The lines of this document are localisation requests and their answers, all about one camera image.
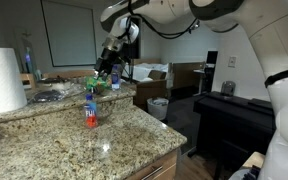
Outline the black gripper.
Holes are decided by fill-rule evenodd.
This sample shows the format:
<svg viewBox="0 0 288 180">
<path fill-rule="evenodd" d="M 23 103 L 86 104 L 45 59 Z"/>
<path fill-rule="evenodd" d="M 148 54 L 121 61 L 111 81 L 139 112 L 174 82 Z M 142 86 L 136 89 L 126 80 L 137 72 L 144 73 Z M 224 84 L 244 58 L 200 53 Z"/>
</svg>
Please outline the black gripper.
<svg viewBox="0 0 288 180">
<path fill-rule="evenodd" d="M 97 77 L 104 77 L 111 73 L 112 66 L 115 64 L 119 56 L 119 52 L 123 47 L 124 42 L 114 36 L 108 36 L 103 46 L 101 56 L 97 59 L 94 66 Z"/>
</svg>

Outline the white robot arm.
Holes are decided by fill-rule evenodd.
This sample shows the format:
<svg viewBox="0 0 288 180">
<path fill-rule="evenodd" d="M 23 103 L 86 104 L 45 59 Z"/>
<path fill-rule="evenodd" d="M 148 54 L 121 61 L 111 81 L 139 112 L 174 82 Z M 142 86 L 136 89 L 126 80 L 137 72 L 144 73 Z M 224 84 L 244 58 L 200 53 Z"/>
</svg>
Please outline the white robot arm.
<svg viewBox="0 0 288 180">
<path fill-rule="evenodd" d="M 288 0 L 121 0 L 101 14 L 108 35 L 95 71 L 109 74 L 123 45 L 137 37 L 132 18 L 166 24 L 188 13 L 216 33 L 244 31 L 265 77 L 276 124 L 258 180 L 288 180 Z"/>
</svg>

